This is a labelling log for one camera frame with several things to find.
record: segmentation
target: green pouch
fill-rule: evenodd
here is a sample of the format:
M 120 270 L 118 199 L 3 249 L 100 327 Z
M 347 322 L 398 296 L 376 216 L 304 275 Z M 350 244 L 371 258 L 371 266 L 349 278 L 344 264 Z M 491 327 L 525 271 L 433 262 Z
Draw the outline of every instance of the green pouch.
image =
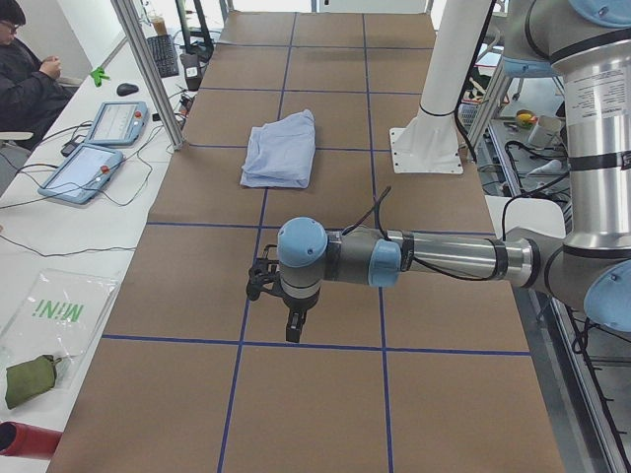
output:
M 52 389 L 57 380 L 55 366 L 61 358 L 41 355 L 29 362 L 7 368 L 7 407 L 13 409 Z

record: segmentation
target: table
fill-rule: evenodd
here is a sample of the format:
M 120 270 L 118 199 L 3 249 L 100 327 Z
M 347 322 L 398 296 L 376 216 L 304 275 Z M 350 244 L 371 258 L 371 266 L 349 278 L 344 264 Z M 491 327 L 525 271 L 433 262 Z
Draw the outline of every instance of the table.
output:
M 88 78 L 48 134 L 93 119 L 103 101 L 145 101 L 150 112 L 155 112 L 128 44 L 125 44 L 106 66 L 106 71 L 111 76 L 111 80 L 103 81 L 103 85 L 97 88 Z M 115 89 L 123 82 L 137 84 L 140 87 L 139 93 L 126 98 L 118 97 Z M 169 95 L 177 93 L 180 88 L 185 88 L 182 76 L 165 79 L 164 84 Z M 179 97 L 174 97 L 174 103 L 178 99 Z M 121 150 L 124 155 L 129 156 L 138 150 L 158 125 L 160 125 L 159 122 L 152 122 L 150 118 L 135 145 Z M 59 150 L 70 136 L 71 132 L 68 132 L 42 143 L 33 152 L 27 164 L 60 164 L 64 158 Z M 167 134 L 164 131 L 158 132 L 155 139 L 141 154 L 153 171 L 147 185 L 129 205 L 119 207 L 103 196 L 98 196 L 85 208 L 44 200 L 4 209 L 0 210 L 0 225 L 4 227 L 2 235 L 44 253 L 67 252 L 90 247 L 135 247 L 171 156 L 172 150 Z M 126 202 L 132 199 L 134 193 L 139 190 L 148 171 L 149 168 L 145 164 L 137 158 L 132 158 L 116 173 L 105 191 L 118 202 Z M 49 172 L 34 171 L 32 175 L 39 182 L 43 182 Z M 18 174 L 0 199 L 0 207 L 40 197 L 36 193 L 35 184 L 27 176 Z M 122 281 L 132 255 L 133 251 L 107 251 L 70 257 L 42 258 L 0 240 L 0 260 L 2 261 L 0 287 L 2 287 L 3 303 L 0 325 L 7 323 L 15 313 L 28 288 L 42 269 L 53 268 Z M 87 359 L 82 364 L 82 372 L 78 374 L 78 378 L 74 380 L 70 389 L 54 389 L 39 399 L 30 401 L 22 408 L 3 412 L 2 419 L 62 431 L 96 349 L 97 341 L 87 354 Z M 36 473 L 45 471 L 46 467 L 47 462 L 43 461 L 0 457 L 0 469 L 3 471 Z
M 491 237 L 474 165 L 394 174 L 434 44 L 424 15 L 233 13 L 49 473 L 559 472 L 506 283 L 323 284 L 302 344 L 247 268 L 297 215 Z M 309 108 L 308 189 L 239 186 L 251 126 Z

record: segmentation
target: white pole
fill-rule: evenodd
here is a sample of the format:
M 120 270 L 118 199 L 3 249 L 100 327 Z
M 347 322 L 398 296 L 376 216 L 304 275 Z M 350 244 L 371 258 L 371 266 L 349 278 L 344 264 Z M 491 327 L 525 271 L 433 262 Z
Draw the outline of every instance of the white pole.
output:
M 406 128 L 390 129 L 394 172 L 462 173 L 453 113 L 494 3 L 447 0 L 418 114 Z

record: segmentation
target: keyboard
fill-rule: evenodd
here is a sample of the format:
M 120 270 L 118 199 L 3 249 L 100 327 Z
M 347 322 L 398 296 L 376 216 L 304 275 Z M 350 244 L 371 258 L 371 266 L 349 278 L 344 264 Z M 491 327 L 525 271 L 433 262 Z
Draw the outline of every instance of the keyboard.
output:
M 177 67 L 177 52 L 174 39 L 169 34 L 151 36 L 147 38 L 149 50 L 154 58 L 160 77 L 176 76 L 179 73 Z

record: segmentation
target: label sticker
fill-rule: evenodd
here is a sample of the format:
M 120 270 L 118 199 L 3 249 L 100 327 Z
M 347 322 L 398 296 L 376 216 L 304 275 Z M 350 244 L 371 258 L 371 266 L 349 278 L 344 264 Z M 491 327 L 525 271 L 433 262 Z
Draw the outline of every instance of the label sticker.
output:
M 600 72 L 570 81 L 565 86 L 568 125 L 628 113 L 627 68 Z

